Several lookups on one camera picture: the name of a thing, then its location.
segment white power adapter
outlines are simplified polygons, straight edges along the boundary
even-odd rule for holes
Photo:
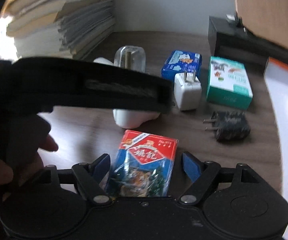
[[[174,80],[174,96],[180,111],[198,108],[202,96],[202,87],[193,73],[177,73]]]

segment playing card box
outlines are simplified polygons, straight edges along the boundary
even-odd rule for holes
[[[176,139],[126,130],[107,183],[113,197],[166,196]]]

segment green box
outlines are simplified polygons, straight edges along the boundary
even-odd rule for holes
[[[208,102],[246,110],[253,93],[242,63],[211,57],[206,100]]]

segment black power adapter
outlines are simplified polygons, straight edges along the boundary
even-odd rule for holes
[[[243,112],[214,111],[211,119],[212,128],[205,130],[214,131],[217,141],[244,139],[250,134],[251,128]]]

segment blue box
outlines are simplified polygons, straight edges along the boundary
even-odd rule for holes
[[[175,50],[166,60],[161,70],[162,77],[174,82],[177,73],[193,72],[196,70],[197,78],[200,75],[202,56],[198,53]]]

